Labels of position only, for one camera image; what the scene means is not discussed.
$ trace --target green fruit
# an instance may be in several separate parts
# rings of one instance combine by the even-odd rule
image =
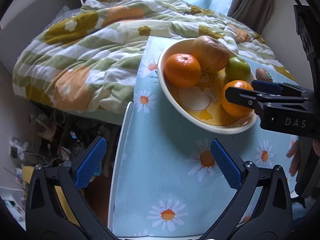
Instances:
[[[224,72],[228,80],[243,80],[246,81],[251,73],[249,64],[240,57],[232,57]]]

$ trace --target kiwi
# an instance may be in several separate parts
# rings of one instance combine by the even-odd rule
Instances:
[[[256,69],[256,79],[273,83],[270,73],[262,67]]]

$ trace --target blanket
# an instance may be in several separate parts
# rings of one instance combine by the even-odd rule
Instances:
[[[78,15],[51,26],[22,52],[13,90],[61,110],[124,113],[148,37],[201,35],[293,78],[259,34],[220,13],[183,0],[86,0]]]

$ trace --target hand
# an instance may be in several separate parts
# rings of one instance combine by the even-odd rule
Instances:
[[[313,139],[312,146],[316,155],[320,156],[320,140]],[[300,161],[299,140],[295,141],[295,143],[292,145],[291,149],[288,151],[286,156],[287,158],[291,158],[293,156],[293,159],[291,161],[290,168],[289,168],[289,173],[293,177],[299,169],[299,161]]]

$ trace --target blue textured pad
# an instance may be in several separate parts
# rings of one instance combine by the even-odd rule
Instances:
[[[75,185],[78,190],[89,184],[106,151],[107,141],[105,138],[100,138],[76,171]]]
[[[260,91],[271,95],[282,94],[282,87],[275,83],[270,83],[262,80],[253,80],[251,82],[251,85],[255,91]]]
[[[217,139],[211,141],[210,151],[229,186],[239,190],[242,186],[241,172]]]

